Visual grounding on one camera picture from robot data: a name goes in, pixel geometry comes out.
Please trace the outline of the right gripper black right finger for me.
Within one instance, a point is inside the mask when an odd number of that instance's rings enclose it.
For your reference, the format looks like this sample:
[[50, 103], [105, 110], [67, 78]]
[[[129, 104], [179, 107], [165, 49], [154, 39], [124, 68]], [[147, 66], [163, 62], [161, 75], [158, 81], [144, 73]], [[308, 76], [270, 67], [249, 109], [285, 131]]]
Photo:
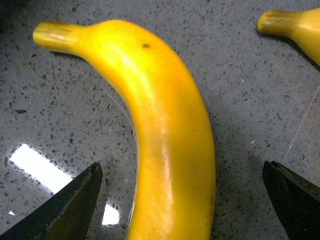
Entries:
[[320, 238], [320, 188], [277, 161], [265, 161], [262, 178], [290, 240]]

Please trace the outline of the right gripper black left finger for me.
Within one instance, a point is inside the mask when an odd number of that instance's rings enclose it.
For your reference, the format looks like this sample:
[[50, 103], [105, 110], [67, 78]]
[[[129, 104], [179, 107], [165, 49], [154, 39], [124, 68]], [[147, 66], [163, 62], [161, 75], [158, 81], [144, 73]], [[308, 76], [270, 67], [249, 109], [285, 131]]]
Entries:
[[84, 240], [102, 183], [95, 162], [44, 204], [0, 235], [2, 240]]

